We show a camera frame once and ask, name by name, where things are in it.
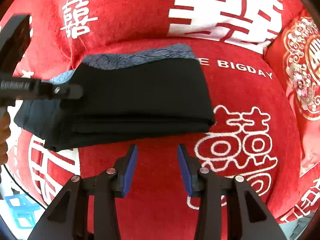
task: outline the blue plastic object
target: blue plastic object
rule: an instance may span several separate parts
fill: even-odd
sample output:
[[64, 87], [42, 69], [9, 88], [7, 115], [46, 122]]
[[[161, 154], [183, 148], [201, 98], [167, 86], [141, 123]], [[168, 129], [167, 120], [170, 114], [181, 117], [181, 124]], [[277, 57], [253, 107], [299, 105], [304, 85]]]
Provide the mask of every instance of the blue plastic object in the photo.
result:
[[135, 170], [136, 164], [137, 164], [137, 160], [138, 160], [138, 147], [135, 146], [132, 151], [132, 155], [130, 157], [130, 160], [129, 160], [129, 163], [127, 166], [127, 170], [125, 171], [125, 174], [124, 174], [124, 186], [122, 189], [122, 196], [123, 197], [125, 197], [130, 190], [134, 170]]
[[[10, 199], [18, 199], [20, 206], [13, 206], [10, 202]], [[26, 198], [26, 194], [4, 197], [4, 200], [7, 202], [8, 206], [11, 210], [12, 217], [13, 217], [18, 228], [32, 229], [35, 227], [36, 218], [35, 218], [34, 212], [36, 210], [40, 210], [39, 204], [30, 203], [30, 201]], [[19, 218], [25, 218], [29, 222], [30, 226], [29, 227], [22, 226], [19, 222]]]
[[181, 171], [184, 188], [188, 193], [188, 195], [192, 196], [191, 173], [180, 145], [178, 146], [178, 162], [179, 162], [179, 167]]

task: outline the folded garment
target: folded garment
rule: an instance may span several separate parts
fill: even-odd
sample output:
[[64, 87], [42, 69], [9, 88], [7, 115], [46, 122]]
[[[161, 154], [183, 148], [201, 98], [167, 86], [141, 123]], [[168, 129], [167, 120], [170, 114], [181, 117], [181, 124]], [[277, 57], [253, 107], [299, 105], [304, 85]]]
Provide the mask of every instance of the folded garment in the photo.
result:
[[25, 101], [15, 123], [60, 151], [145, 137], [208, 132], [213, 110], [199, 61], [167, 58], [113, 70], [81, 63], [79, 100]]

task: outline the red blanket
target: red blanket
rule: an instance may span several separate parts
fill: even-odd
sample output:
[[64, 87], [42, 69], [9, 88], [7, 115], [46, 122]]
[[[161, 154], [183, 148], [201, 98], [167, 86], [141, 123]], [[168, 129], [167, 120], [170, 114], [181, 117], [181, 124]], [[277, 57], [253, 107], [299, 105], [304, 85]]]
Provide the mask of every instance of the red blanket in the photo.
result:
[[[30, 13], [32, 42], [15, 75], [30, 71], [49, 79], [76, 68], [87, 54], [185, 43], [199, 57], [217, 123], [207, 134], [59, 153], [44, 149], [41, 139], [23, 130], [9, 152], [11, 170], [32, 195], [49, 204], [73, 174], [97, 175], [135, 143], [139, 158], [132, 189], [116, 200], [122, 238], [191, 239], [198, 202], [187, 197], [176, 158], [178, 144], [185, 143], [203, 166], [219, 175], [242, 174], [280, 221], [306, 187], [299, 178], [297, 120], [276, 71], [262, 54], [302, 9], [299, 0], [16, 0], [0, 25], [13, 13]], [[317, 187], [317, 168], [302, 177], [308, 188]], [[318, 206], [318, 198], [312, 207]], [[225, 220], [225, 199], [221, 204]]]

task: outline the metal screw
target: metal screw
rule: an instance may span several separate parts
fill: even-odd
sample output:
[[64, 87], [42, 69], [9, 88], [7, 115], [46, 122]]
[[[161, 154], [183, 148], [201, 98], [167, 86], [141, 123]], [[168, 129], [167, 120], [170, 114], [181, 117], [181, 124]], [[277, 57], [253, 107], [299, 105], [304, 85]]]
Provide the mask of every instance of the metal screw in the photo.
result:
[[116, 169], [115, 168], [109, 168], [109, 169], [107, 169], [107, 173], [108, 174], [114, 174], [114, 173], [116, 173]]
[[79, 177], [78, 175], [75, 175], [75, 176], [73, 176], [73, 177], [71, 178], [71, 181], [72, 181], [72, 182], [78, 182], [79, 179], [80, 179], [80, 177]]
[[60, 87], [57, 87], [57, 88], [54, 90], [54, 93], [55, 93], [55, 94], [58, 94], [59, 91], [60, 91]]
[[200, 168], [200, 172], [201, 172], [202, 174], [207, 174], [207, 173], [209, 173], [209, 169], [206, 168], [206, 167], [203, 167], [203, 168]]
[[237, 175], [236, 176], [236, 181], [238, 182], [244, 182], [244, 177], [240, 176], [240, 175]]

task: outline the white double happiness outline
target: white double happiness outline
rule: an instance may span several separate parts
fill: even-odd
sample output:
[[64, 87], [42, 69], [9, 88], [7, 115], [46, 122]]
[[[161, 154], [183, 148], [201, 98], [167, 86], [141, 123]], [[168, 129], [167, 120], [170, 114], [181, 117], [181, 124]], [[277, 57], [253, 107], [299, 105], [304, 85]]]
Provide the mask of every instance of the white double happiness outline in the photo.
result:
[[[239, 118], [228, 119], [226, 121], [227, 125], [229, 125], [229, 126], [238, 126], [239, 129], [238, 129], [238, 131], [235, 131], [235, 132], [225, 132], [225, 133], [209, 132], [209, 133], [206, 133], [207, 136], [202, 138], [202, 139], [200, 139], [196, 143], [196, 145], [194, 147], [194, 152], [196, 154], [196, 157], [199, 160], [204, 161], [202, 163], [202, 167], [204, 167], [206, 165], [209, 165], [211, 170], [214, 171], [214, 172], [224, 171], [229, 166], [229, 163], [231, 163], [231, 162], [233, 162], [235, 164], [235, 166], [239, 170], [241, 170], [241, 169], [244, 169], [248, 165], [250, 160], [253, 160], [253, 163], [254, 163], [255, 166], [263, 165], [267, 159], [270, 160], [271, 162], [275, 161], [275, 163], [272, 166], [267, 167], [267, 168], [263, 168], [263, 169], [255, 170], [255, 171], [250, 171], [250, 172], [245, 172], [245, 173], [240, 173], [240, 174], [234, 174], [232, 176], [227, 176], [227, 178], [233, 178], [235, 175], [249, 176], [249, 177], [246, 178], [247, 181], [250, 181], [250, 180], [258, 178], [258, 177], [267, 177], [268, 181], [269, 181], [268, 188], [263, 192], [260, 192], [263, 189], [263, 186], [264, 186], [264, 181], [262, 179], [256, 179], [251, 183], [251, 186], [254, 186], [257, 183], [261, 184], [260, 188], [256, 192], [258, 193], [259, 196], [262, 196], [266, 192], [268, 192], [268, 190], [270, 189], [270, 186], [271, 186], [271, 181], [272, 181], [270, 174], [266, 173], [266, 171], [269, 171], [269, 170], [273, 169], [278, 164], [278, 158], [277, 157], [270, 157], [268, 155], [271, 152], [271, 149], [272, 149], [272, 138], [270, 137], [270, 135], [267, 134], [269, 132], [269, 125], [267, 124], [267, 122], [271, 120], [271, 116], [269, 114], [267, 114], [267, 113], [262, 113], [261, 110], [256, 106], [252, 107], [252, 109], [251, 109], [251, 111], [249, 113], [247, 113], [247, 112], [240, 113], [240, 112], [229, 112], [228, 109], [225, 106], [219, 105], [219, 106], [216, 106], [214, 108], [213, 113], [216, 114], [217, 111], [220, 108], [223, 108], [228, 115], [238, 115], [239, 116]], [[261, 122], [262, 125], [265, 126], [265, 130], [262, 130], [262, 131], [246, 131], [245, 127], [246, 126], [254, 126], [255, 122], [254, 122], [254, 120], [245, 119], [244, 115], [252, 115], [255, 110], [258, 110], [260, 115], [266, 116], [266, 118], [263, 119], [262, 122]], [[246, 134], [242, 142], [241, 142], [240, 138], [237, 136], [237, 134], [239, 134], [241, 132]], [[252, 150], [255, 153], [249, 153], [245, 148], [245, 143], [246, 143], [247, 139], [250, 136], [253, 136], [253, 135], [267, 136], [270, 139], [270, 147], [266, 151], [264, 151], [266, 143], [263, 140], [263, 138], [255, 138], [251, 143]], [[228, 141], [221, 140], [221, 141], [214, 142], [211, 145], [211, 148], [210, 148], [211, 153], [213, 155], [217, 156], [217, 158], [209, 158], [209, 157], [201, 156], [199, 154], [199, 150], [198, 150], [200, 144], [202, 144], [206, 140], [209, 140], [209, 139], [212, 139], [212, 138], [218, 138], [218, 137], [233, 137], [233, 138], [235, 138], [237, 140], [237, 142], [238, 142], [238, 150], [237, 150], [237, 152], [232, 156], [227, 156], [231, 151], [231, 144]], [[256, 141], [261, 141], [262, 142], [262, 147], [260, 149], [256, 149], [255, 148], [254, 144], [255, 144]], [[223, 152], [223, 153], [215, 152], [214, 148], [218, 144], [227, 145], [227, 150], [225, 152]], [[247, 158], [247, 160], [246, 160], [244, 165], [240, 165], [238, 163], [238, 161], [235, 159], [241, 153], [241, 150], [243, 150], [243, 152], [246, 155], [248, 155], [248, 158]], [[263, 160], [261, 162], [258, 162], [256, 160], [256, 158], [255, 158], [256, 156], [264, 156], [264, 157], [263, 157]], [[221, 162], [221, 161], [225, 161], [226, 162], [225, 165], [223, 167], [221, 167], [221, 168], [215, 168], [214, 162]], [[191, 198], [189, 196], [187, 197], [187, 205], [192, 209], [196, 209], [196, 210], [199, 209], [199, 207], [193, 206], [191, 204]]]

